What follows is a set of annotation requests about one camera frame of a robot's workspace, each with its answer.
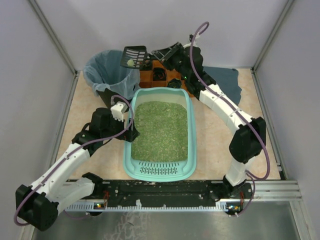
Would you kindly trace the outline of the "black litter scoop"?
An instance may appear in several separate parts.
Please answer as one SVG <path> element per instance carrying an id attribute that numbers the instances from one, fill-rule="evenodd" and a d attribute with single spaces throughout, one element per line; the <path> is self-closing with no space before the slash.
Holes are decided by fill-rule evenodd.
<path id="1" fill-rule="evenodd" d="M 129 69 L 142 70 L 148 58 L 147 48 L 144 45 L 126 46 L 123 49 L 120 66 Z M 134 60 L 134 66 L 128 66 L 128 60 Z"/>

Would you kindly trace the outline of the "pale green litter clump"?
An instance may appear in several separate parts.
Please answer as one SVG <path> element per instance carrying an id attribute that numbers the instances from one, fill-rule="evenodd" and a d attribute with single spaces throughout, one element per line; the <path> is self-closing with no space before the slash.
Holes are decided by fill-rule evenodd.
<path id="1" fill-rule="evenodd" d="M 133 67 L 133 66 L 135 65 L 134 60 L 133 60 L 133 59 L 129 59 L 129 60 L 127 61 L 127 65 L 128 65 L 129 67 Z"/>

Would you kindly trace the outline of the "teal plastic litter box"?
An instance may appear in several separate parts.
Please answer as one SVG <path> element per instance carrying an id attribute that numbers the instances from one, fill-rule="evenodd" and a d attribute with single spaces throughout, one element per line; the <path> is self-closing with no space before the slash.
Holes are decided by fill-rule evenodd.
<path id="1" fill-rule="evenodd" d="M 165 102 L 182 105 L 187 111 L 188 155 L 187 159 L 175 162 L 149 162 L 132 158 L 132 143 L 125 142 L 123 168 L 126 174 L 136 180 L 149 182 L 174 182 L 190 177 L 197 166 L 196 120 L 191 98 L 184 89 L 155 87 L 138 90 L 132 99 L 133 113 L 129 116 L 135 120 L 136 108 L 146 102 Z"/>

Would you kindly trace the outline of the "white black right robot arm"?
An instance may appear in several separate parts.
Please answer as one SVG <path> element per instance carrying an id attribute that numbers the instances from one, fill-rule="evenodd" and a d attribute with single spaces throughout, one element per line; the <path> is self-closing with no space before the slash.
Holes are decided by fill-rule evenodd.
<path id="1" fill-rule="evenodd" d="M 228 194 L 239 190 L 247 179 L 249 165 L 266 151 L 265 120 L 245 113 L 227 97 L 205 72 L 200 48 L 183 47 L 178 42 L 168 48 L 153 50 L 151 54 L 167 70 L 180 73 L 187 91 L 213 110 L 230 129 L 233 134 L 229 145 L 232 160 L 223 177 L 223 185 Z"/>

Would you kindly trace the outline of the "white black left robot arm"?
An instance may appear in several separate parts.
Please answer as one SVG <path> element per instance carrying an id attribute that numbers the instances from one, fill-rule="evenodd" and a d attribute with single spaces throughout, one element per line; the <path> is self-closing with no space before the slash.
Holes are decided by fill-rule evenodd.
<path id="1" fill-rule="evenodd" d="M 29 186 L 20 185 L 15 192 L 14 223 L 32 225 L 40 231 L 50 228 L 57 217 L 73 203 L 103 192 L 103 179 L 85 173 L 65 185 L 71 174 L 112 139 L 132 142 L 138 135 L 134 120 L 125 123 L 124 113 L 132 108 L 119 102 L 111 108 L 97 108 L 91 121 L 72 139 L 63 155 Z"/>

